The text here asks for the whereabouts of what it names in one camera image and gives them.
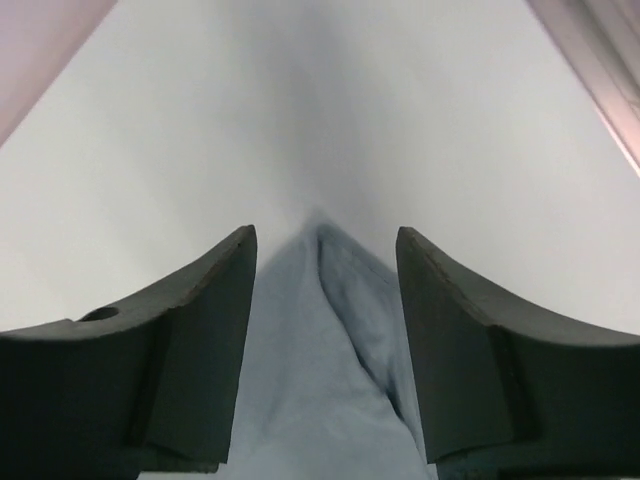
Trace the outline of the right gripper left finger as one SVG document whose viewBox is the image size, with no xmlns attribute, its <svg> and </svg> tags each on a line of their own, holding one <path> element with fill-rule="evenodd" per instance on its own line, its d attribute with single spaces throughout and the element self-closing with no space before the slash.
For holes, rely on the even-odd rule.
<svg viewBox="0 0 640 480">
<path fill-rule="evenodd" d="M 1 475 L 135 479 L 228 458 L 257 264 L 253 226 L 78 320 L 1 335 Z"/>
</svg>

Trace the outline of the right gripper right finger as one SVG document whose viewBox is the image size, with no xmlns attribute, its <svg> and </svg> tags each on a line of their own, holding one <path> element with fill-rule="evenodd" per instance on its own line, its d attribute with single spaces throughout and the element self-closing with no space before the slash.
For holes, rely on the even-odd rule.
<svg viewBox="0 0 640 480">
<path fill-rule="evenodd" d="M 417 230 L 396 240 L 426 457 L 442 479 L 639 475 L 639 339 L 531 303 Z"/>
</svg>

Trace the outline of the grey-blue t-shirt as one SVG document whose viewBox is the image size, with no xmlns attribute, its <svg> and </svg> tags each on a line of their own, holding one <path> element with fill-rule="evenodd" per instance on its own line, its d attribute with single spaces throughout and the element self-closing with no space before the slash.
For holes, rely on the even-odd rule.
<svg viewBox="0 0 640 480">
<path fill-rule="evenodd" d="M 397 275 L 336 226 L 259 273 L 224 479 L 433 479 Z"/>
</svg>

